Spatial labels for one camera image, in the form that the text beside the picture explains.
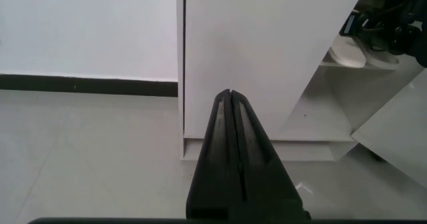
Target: shelf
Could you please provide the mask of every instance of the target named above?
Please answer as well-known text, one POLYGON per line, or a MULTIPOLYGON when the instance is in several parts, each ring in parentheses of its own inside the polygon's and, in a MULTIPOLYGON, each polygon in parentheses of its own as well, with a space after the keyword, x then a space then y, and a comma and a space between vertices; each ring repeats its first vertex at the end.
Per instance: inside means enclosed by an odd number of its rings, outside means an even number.
MULTIPOLYGON (((329 55, 329 53, 326 53, 325 57, 323 58, 322 62, 320 63, 321 66, 325 67, 341 67, 341 68, 351 68, 351 67, 345 67, 343 65, 340 65, 336 63, 332 57, 329 55)), ((387 68, 379 68, 376 66, 373 66, 369 63, 366 63, 363 68, 353 68, 353 69, 372 69, 372 70, 395 70, 395 67, 387 67, 387 68)))
POLYGON ((313 76, 275 140, 354 141, 352 126, 332 95, 323 73, 313 76))

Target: white cabinet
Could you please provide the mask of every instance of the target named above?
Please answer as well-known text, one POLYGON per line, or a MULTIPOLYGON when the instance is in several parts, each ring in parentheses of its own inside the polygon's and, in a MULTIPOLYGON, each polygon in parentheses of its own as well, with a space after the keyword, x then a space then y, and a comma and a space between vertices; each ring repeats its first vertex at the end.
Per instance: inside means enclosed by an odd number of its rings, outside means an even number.
POLYGON ((335 161, 422 71, 337 67, 326 55, 358 0, 186 0, 181 158, 196 160, 214 97, 245 95, 284 161, 335 161))
MULTIPOLYGON (((322 147, 353 143, 349 130, 342 135, 322 123, 331 112, 343 115, 333 99, 317 107, 312 96, 300 97, 357 1, 186 0, 183 158, 198 157, 214 97, 227 88, 249 99, 270 139, 280 142, 277 149, 284 148, 283 159, 301 159, 298 150, 334 159, 322 147)), ((340 119, 333 125, 349 129, 340 119)))

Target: tiled floor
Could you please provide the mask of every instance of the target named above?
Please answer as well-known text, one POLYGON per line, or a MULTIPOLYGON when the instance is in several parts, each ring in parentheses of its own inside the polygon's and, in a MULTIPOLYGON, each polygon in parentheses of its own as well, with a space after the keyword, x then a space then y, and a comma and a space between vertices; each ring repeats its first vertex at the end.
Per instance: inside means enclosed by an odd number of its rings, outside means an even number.
MULTIPOLYGON (((0 219, 185 217, 177 99, 0 91, 0 219)), ((427 190, 356 148, 284 163, 313 218, 427 219, 427 190)))

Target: white wall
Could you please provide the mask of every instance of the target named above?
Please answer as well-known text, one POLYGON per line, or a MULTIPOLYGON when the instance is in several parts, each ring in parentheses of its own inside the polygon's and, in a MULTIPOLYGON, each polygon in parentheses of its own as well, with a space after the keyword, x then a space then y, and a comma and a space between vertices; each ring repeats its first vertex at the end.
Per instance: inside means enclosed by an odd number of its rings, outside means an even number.
POLYGON ((177 81, 176 0, 0 0, 0 73, 177 81))

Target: white panel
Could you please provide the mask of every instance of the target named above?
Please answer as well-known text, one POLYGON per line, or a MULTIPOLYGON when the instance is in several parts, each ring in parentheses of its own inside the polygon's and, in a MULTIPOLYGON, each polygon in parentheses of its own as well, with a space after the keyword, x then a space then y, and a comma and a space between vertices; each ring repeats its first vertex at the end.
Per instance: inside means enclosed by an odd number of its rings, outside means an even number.
POLYGON ((0 73, 177 81, 176 0, 0 0, 0 73))
POLYGON ((185 136, 216 94, 244 94, 274 139, 357 0, 187 0, 185 136))
MULTIPOLYGON (((355 142, 272 141, 282 161, 337 161, 351 150, 355 142)), ((197 161, 203 139, 184 140, 184 161, 197 161)))
POLYGON ((352 137, 427 187, 427 71, 421 72, 352 137))
POLYGON ((178 58, 178 109, 179 109, 179 156, 183 158, 184 145, 184 0, 176 0, 177 58, 178 58))
POLYGON ((354 141, 352 126, 324 80, 319 67, 275 140, 354 141))
POLYGON ((398 58, 400 66, 394 71, 339 67, 326 71, 326 81, 353 130, 363 125, 424 69, 413 57, 401 55, 398 58))

